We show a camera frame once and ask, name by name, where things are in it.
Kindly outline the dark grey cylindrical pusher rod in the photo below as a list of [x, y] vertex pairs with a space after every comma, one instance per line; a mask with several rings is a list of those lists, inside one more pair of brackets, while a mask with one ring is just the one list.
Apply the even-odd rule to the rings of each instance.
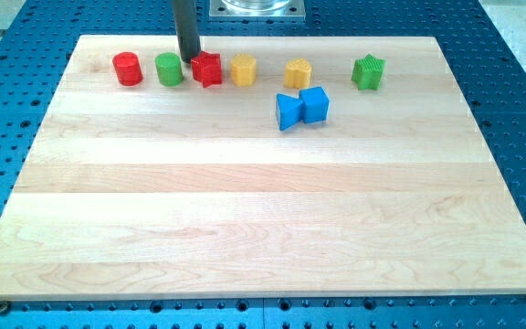
[[172, 0], [181, 60], [190, 64], [201, 52], [195, 0]]

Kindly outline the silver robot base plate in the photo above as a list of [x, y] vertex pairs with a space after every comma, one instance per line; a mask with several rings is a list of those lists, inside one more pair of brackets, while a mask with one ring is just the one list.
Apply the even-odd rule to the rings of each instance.
[[212, 19], [304, 19], [304, 0], [210, 0]]

